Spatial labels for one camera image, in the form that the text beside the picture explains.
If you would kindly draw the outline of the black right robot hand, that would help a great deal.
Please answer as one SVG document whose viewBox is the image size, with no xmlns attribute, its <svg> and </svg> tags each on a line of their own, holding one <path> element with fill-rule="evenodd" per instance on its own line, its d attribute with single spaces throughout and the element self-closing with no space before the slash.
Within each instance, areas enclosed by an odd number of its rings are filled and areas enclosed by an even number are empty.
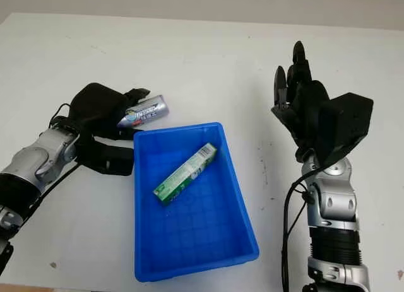
<svg viewBox="0 0 404 292">
<path fill-rule="evenodd" d="M 315 153 L 318 135 L 318 110 L 329 100 L 323 84 L 314 80 L 302 42 L 294 44 L 292 65 L 284 70 L 278 66 L 274 77 L 274 106 L 271 111 L 291 133 L 297 145 L 299 163 Z"/>
</svg>

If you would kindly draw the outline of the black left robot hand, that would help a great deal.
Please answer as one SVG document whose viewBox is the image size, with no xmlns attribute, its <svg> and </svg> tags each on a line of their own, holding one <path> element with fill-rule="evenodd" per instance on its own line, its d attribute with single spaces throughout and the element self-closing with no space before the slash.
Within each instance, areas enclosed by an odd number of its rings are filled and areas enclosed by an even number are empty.
<svg viewBox="0 0 404 292">
<path fill-rule="evenodd" d="M 112 140 L 131 140 L 137 129 L 119 127 L 126 110 L 150 94 L 144 88 L 119 93 L 99 83 L 86 85 L 72 100 L 68 117 L 94 136 Z"/>
</svg>

